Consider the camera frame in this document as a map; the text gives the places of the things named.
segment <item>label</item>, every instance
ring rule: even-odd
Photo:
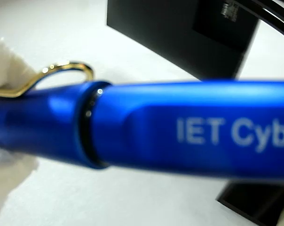
[[[284,148],[284,124],[278,118],[268,125],[260,125],[247,117],[235,119],[228,125],[225,118],[220,117],[188,117],[177,118],[177,141],[189,145],[220,145],[221,133],[239,147],[254,147],[254,151],[262,153],[270,144],[274,148]]]
[[[221,14],[231,21],[237,20],[239,6],[236,5],[232,0],[226,0],[222,6]]]

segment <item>blue pen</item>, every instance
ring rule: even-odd
[[[284,179],[284,82],[90,81],[0,97],[0,147],[96,169]]]

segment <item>black box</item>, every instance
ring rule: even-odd
[[[231,0],[108,1],[108,26],[199,79],[234,78],[257,22]]]

